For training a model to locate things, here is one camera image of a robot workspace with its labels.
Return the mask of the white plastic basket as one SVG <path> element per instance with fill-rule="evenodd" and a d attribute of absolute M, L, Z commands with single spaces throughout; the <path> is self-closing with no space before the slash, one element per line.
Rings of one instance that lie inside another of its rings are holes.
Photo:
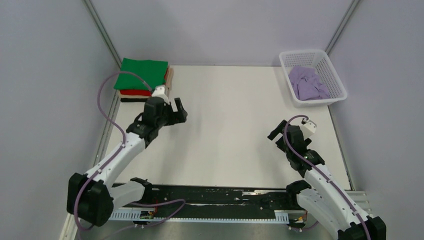
<path fill-rule="evenodd" d="M 323 50 L 283 51 L 278 57 L 296 108 L 328 106 L 347 98 L 346 89 Z"/>

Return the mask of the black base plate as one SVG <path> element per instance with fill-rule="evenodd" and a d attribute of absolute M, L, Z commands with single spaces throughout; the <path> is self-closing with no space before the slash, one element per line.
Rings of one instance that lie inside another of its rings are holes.
<path fill-rule="evenodd" d="M 272 210 L 288 213 L 289 219 L 305 217 L 294 195 L 284 188 L 190 186 L 154 184 L 142 199 L 127 207 L 153 205 L 154 217 L 270 217 Z"/>

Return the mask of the folded black t shirt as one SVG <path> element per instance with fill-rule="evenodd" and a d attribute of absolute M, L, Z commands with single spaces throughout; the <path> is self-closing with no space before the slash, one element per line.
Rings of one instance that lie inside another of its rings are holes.
<path fill-rule="evenodd" d="M 120 98 L 122 103 L 145 103 L 148 98 Z"/>

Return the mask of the green t shirt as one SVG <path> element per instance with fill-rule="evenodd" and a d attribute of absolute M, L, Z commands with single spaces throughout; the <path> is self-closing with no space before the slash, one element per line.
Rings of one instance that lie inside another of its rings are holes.
<path fill-rule="evenodd" d="M 142 78 L 152 89 L 163 85 L 169 63 L 159 60 L 135 60 L 124 58 L 120 68 L 121 72 L 131 72 Z M 148 90 L 144 83 L 136 76 L 120 73 L 115 85 L 115 90 Z"/>

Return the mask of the purple t shirt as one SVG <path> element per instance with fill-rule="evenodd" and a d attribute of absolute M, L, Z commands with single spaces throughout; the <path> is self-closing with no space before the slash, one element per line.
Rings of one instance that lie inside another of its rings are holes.
<path fill-rule="evenodd" d="M 325 100 L 330 93 L 314 68 L 294 66 L 288 74 L 296 98 L 300 101 Z"/>

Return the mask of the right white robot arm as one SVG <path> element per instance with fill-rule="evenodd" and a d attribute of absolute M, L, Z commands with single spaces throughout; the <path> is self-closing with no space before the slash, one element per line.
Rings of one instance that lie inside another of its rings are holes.
<path fill-rule="evenodd" d="M 312 214 L 335 240 L 385 240 L 385 222 L 362 209 L 337 183 L 320 154 L 309 148 L 317 125 L 306 115 L 299 118 L 299 125 L 291 124 L 295 116 L 282 120 L 268 135 L 269 140 L 281 135 L 275 144 L 302 177 L 286 186 L 286 204 Z"/>

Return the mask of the folded red t shirt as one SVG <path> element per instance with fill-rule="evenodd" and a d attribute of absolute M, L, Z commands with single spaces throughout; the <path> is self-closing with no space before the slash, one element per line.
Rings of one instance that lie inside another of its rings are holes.
<path fill-rule="evenodd" d="M 141 78 L 154 90 L 157 86 L 166 83 L 166 74 L 145 74 Z M 136 76 L 131 74 L 120 74 L 114 88 L 123 95 L 129 96 L 151 96 L 151 92 Z"/>

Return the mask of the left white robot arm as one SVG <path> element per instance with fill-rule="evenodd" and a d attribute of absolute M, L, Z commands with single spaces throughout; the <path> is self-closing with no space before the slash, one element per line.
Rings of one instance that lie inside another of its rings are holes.
<path fill-rule="evenodd" d="M 142 207 L 152 203 L 152 184 L 146 179 L 134 177 L 127 183 L 114 184 L 129 163 L 158 137 L 160 129 L 186 122 L 188 113 L 181 99 L 177 97 L 174 102 L 176 110 L 161 97 L 148 98 L 143 112 L 127 127 L 115 149 L 84 174 L 70 177 L 66 203 L 69 214 L 101 227 L 121 207 L 133 202 Z"/>

